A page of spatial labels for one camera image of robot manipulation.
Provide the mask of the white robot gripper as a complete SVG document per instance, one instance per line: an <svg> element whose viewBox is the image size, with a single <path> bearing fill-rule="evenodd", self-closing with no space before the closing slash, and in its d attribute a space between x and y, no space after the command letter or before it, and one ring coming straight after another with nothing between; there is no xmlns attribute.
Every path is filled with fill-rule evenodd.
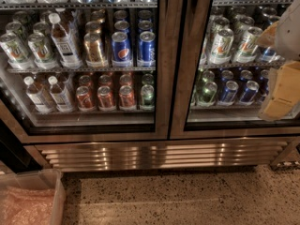
<svg viewBox="0 0 300 225"><path fill-rule="evenodd" d="M286 116L300 101L300 0L294 0L280 17L257 39L260 47L276 47L277 54L288 61L278 69L269 70L269 93L259 110L265 121Z"/></svg>

